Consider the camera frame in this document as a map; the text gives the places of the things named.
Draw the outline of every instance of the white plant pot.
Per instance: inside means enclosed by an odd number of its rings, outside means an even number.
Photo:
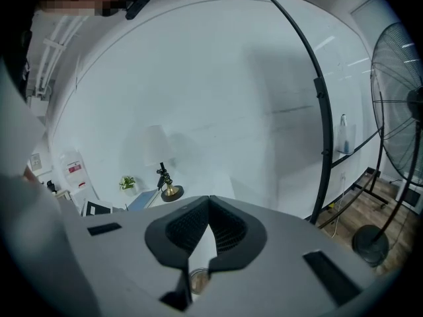
[[[124,189],[124,193],[129,196],[135,196],[137,194],[137,186],[134,184],[133,188]]]

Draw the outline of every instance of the red label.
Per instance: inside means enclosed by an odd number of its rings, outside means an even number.
[[[77,166],[72,166],[71,168],[69,168],[69,172],[70,173],[72,173],[72,172],[76,172],[77,170],[79,170],[79,169],[81,169],[82,167],[81,167],[81,165],[80,164],[78,164]]]

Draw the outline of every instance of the blue book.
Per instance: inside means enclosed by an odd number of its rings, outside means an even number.
[[[159,190],[157,189],[140,193],[140,195],[130,204],[128,211],[140,211],[145,207],[149,207],[158,194]]]

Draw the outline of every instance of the black pedestal fan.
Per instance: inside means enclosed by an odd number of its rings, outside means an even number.
[[[422,76],[422,62],[405,27],[401,23],[387,27],[373,52],[371,95],[381,144],[406,184],[383,228],[365,225],[352,239],[354,251],[373,267],[387,257],[389,242],[385,230],[403,203],[408,187],[423,186]]]

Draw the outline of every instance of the lamp base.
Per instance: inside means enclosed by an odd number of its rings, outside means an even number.
[[[389,252],[389,241],[385,234],[373,241],[380,229],[375,225],[364,225],[352,237],[352,249],[371,267],[385,261]]]
[[[161,199],[164,202],[173,202],[180,199],[184,195],[184,188],[182,186],[168,185],[167,189],[161,193]]]

